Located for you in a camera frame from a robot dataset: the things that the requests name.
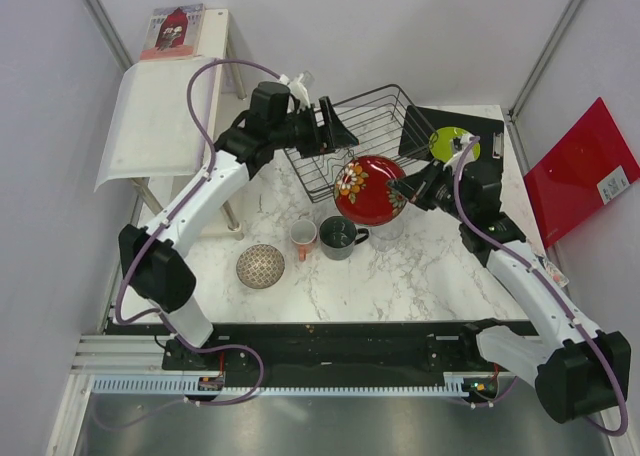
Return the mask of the red plastic folder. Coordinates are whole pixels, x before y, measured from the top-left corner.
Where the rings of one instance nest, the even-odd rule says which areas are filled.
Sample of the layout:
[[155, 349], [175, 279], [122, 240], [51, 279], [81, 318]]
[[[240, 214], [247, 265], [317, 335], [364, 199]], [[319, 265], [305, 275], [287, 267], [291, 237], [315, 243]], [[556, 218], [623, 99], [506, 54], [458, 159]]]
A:
[[639, 163], [597, 98], [524, 176], [543, 247], [555, 245], [639, 179]]

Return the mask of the orange pink mug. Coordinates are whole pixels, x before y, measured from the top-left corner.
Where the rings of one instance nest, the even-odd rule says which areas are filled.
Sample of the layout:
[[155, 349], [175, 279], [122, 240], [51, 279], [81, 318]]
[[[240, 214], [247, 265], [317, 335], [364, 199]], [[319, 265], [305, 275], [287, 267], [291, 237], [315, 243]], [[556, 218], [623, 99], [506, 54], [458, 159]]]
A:
[[298, 259], [305, 261], [315, 246], [318, 229], [314, 222], [307, 219], [299, 219], [291, 226], [289, 236], [296, 247]]

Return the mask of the clear octagonal glass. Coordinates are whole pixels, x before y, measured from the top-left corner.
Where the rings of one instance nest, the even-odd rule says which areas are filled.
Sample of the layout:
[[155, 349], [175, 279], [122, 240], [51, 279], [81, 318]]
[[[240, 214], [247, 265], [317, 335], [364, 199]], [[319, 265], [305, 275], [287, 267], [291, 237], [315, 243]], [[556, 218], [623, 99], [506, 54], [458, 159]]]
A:
[[370, 239], [374, 249], [378, 252], [388, 252], [393, 249], [404, 232], [402, 221], [392, 221], [371, 229]]

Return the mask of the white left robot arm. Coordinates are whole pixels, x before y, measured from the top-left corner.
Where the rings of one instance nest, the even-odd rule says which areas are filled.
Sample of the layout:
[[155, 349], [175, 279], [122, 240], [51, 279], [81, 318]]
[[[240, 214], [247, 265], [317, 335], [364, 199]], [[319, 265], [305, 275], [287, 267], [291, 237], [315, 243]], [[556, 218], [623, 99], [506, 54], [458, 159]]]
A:
[[278, 150], [309, 158], [359, 143], [328, 98], [306, 104], [305, 94], [292, 83], [259, 83], [248, 109], [215, 141], [210, 161], [168, 207], [143, 227], [125, 226], [118, 236], [123, 286], [166, 319], [187, 343], [185, 358], [198, 369], [215, 365], [220, 347], [209, 339], [213, 325], [196, 300], [196, 277], [185, 258], [213, 213]]

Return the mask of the lime green plate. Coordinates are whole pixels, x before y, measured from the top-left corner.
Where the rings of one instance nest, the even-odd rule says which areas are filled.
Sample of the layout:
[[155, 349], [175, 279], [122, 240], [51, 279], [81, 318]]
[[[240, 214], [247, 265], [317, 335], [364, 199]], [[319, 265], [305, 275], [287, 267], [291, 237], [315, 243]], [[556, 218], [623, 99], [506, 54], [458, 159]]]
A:
[[463, 150], [464, 143], [468, 143], [473, 134], [466, 129], [446, 126], [437, 129], [429, 136], [429, 156], [432, 161], [443, 163], [451, 160], [455, 154]]

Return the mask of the white translucent mat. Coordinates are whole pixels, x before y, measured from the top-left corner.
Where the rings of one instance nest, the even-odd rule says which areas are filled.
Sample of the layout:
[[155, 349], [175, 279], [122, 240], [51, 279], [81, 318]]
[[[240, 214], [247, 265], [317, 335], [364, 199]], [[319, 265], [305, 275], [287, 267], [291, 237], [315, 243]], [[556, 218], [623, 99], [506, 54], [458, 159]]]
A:
[[187, 105], [193, 74], [206, 57], [143, 61], [119, 87], [96, 185], [110, 180], [189, 176], [198, 171], [205, 142]]

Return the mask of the black clipboard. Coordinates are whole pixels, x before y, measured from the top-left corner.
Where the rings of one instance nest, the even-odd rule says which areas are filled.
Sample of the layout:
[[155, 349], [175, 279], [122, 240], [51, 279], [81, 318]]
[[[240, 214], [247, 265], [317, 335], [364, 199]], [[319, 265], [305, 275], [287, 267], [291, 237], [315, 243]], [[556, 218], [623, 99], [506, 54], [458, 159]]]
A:
[[467, 133], [480, 138], [473, 149], [477, 161], [503, 168], [504, 122], [480, 116], [409, 105], [398, 148], [400, 157], [412, 160], [449, 161], [454, 154], [454, 139]]

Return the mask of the black wire dish rack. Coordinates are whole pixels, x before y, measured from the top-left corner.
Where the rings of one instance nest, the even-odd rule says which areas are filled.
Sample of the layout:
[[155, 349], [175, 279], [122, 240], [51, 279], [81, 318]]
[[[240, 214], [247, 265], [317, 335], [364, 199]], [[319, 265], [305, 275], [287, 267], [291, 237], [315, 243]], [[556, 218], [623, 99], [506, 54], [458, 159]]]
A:
[[419, 161], [433, 158], [436, 128], [397, 84], [381, 86], [333, 104], [344, 126], [359, 140], [355, 147], [302, 158], [291, 149], [285, 155], [311, 202], [333, 197], [333, 184], [351, 159], [381, 155], [411, 172]]

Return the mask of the red patterned white bowl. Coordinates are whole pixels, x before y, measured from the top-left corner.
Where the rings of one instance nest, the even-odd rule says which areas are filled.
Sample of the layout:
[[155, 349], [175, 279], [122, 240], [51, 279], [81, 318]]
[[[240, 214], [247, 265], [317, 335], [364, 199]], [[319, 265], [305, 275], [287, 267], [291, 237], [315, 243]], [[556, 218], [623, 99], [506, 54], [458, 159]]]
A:
[[283, 254], [274, 246], [256, 244], [238, 258], [236, 274], [251, 289], [266, 289], [276, 284], [285, 271]]

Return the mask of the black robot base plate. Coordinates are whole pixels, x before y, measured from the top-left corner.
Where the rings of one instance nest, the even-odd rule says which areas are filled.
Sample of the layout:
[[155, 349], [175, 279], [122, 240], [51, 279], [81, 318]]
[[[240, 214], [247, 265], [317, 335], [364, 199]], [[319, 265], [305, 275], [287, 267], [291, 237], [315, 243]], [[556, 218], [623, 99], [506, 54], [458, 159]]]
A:
[[494, 366], [464, 339], [462, 322], [219, 324], [193, 353], [165, 344], [165, 370], [222, 370], [254, 383], [436, 383], [447, 373], [492, 376]]

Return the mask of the white side shelf table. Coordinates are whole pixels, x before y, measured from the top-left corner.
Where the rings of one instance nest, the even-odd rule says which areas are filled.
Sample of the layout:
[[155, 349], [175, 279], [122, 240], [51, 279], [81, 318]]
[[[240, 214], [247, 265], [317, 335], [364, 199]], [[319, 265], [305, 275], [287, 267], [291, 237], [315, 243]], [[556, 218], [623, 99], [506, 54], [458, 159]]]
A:
[[[229, 23], [230, 15], [226, 9], [206, 10], [197, 53], [204, 57], [233, 58], [235, 50], [229, 36]], [[213, 139], [216, 139], [230, 126], [235, 112], [248, 106], [248, 99], [237, 65], [218, 68], [213, 73], [212, 101], [207, 114], [207, 131]], [[190, 175], [132, 178], [130, 182], [146, 206], [138, 221], [142, 223], [148, 216], [162, 211], [191, 180]], [[244, 229], [241, 222], [243, 206], [244, 194], [235, 193], [221, 209], [213, 213], [201, 236], [243, 239]]]

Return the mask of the dark red patterned bowl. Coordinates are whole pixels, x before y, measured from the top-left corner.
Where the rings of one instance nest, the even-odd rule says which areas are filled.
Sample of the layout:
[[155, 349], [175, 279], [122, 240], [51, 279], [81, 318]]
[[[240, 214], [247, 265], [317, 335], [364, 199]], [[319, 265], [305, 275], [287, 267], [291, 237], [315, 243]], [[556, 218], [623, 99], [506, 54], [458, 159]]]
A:
[[355, 224], [381, 226], [401, 214], [406, 199], [388, 182], [406, 176], [394, 161], [380, 155], [351, 159], [335, 177], [333, 199], [342, 216]]

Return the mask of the grey mug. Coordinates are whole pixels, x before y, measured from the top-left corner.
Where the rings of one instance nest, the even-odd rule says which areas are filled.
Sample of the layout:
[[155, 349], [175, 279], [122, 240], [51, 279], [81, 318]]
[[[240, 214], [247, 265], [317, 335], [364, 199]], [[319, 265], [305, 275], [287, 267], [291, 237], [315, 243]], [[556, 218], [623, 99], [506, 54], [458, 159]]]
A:
[[358, 228], [342, 216], [328, 217], [319, 228], [322, 252], [333, 261], [342, 261], [350, 257], [355, 246], [366, 241], [369, 236], [367, 228]]

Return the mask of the Little Women book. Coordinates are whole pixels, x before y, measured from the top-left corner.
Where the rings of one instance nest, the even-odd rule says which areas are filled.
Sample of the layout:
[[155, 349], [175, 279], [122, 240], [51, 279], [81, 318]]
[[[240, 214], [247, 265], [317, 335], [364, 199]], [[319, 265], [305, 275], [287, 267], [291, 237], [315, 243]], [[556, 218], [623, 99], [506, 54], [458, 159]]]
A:
[[569, 279], [564, 273], [548, 258], [546, 253], [541, 250], [535, 243], [529, 241], [532, 252], [535, 255], [538, 265], [543, 268], [551, 279], [561, 288], [565, 288], [569, 284]]

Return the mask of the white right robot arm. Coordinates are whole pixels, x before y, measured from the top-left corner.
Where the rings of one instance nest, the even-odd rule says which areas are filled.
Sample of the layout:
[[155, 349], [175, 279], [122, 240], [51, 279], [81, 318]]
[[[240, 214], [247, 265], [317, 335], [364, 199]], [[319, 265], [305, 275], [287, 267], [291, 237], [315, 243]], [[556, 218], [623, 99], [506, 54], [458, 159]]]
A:
[[617, 407], [619, 426], [607, 433], [623, 435], [629, 425], [630, 344], [590, 320], [539, 264], [524, 233], [501, 209], [501, 165], [432, 160], [387, 186], [424, 211], [439, 209], [457, 219], [465, 248], [516, 300], [539, 336], [530, 341], [499, 322], [482, 322], [458, 344], [460, 362], [473, 370], [489, 362], [508, 370], [534, 388], [558, 423]]

